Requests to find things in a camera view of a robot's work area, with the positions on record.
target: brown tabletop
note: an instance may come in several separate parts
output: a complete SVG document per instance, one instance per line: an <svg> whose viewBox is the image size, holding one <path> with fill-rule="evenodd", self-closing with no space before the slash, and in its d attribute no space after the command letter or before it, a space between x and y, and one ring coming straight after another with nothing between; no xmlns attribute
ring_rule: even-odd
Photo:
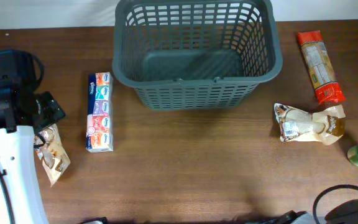
<svg viewBox="0 0 358 224"><path fill-rule="evenodd" d="M282 143L274 103L321 108L296 39L297 32L316 29L347 98L346 134L331 146ZM358 143L358 21L279 22L282 71L234 109L152 111L133 89L114 82L115 151L92 154L85 150L87 75L111 71L113 30L0 30L0 50L26 50L43 61L39 91L50 91L67 114L58 127L71 164L52 188L35 158L50 223L102 216L185 222L310 212L322 190L358 185L358 167L345 156ZM334 192L323 199L319 214L353 198L358 192Z"/></svg>

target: plastic basket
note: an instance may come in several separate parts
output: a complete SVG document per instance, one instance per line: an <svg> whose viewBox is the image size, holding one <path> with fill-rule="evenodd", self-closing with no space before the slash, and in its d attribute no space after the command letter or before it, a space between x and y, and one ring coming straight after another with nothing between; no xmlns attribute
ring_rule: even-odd
<svg viewBox="0 0 358 224"><path fill-rule="evenodd" d="M117 5L113 72L149 108L237 106L282 64L269 0Z"/></svg>

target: red plastic wrapper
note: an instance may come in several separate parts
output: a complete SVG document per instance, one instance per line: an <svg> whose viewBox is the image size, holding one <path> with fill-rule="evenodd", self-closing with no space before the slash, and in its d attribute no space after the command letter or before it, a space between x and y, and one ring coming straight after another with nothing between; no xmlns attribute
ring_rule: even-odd
<svg viewBox="0 0 358 224"><path fill-rule="evenodd" d="M344 101L320 31L300 32L298 39L319 103Z"/></svg>

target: tissue box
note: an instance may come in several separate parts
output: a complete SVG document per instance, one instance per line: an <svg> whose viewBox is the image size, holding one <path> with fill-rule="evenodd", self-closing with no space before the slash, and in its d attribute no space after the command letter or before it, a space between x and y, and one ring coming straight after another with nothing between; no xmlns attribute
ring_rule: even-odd
<svg viewBox="0 0 358 224"><path fill-rule="evenodd" d="M86 150L112 151L112 76L109 72L89 75Z"/></svg>

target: brown and white snack package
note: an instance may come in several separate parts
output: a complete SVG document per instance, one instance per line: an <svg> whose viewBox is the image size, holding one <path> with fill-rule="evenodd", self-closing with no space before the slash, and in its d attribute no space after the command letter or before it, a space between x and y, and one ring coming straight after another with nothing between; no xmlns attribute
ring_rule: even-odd
<svg viewBox="0 0 358 224"><path fill-rule="evenodd" d="M45 139L45 144L35 148L35 152L42 161L42 166L47 172L50 186L52 186L70 165L70 160L62 146L56 124L45 128L39 134ZM43 141L35 136L34 145L41 145L42 143Z"/></svg>
<svg viewBox="0 0 358 224"><path fill-rule="evenodd" d="M280 125L280 140L321 141L328 146L345 133L345 113L342 105L332 106L319 113L308 113L292 106L274 104Z"/></svg>

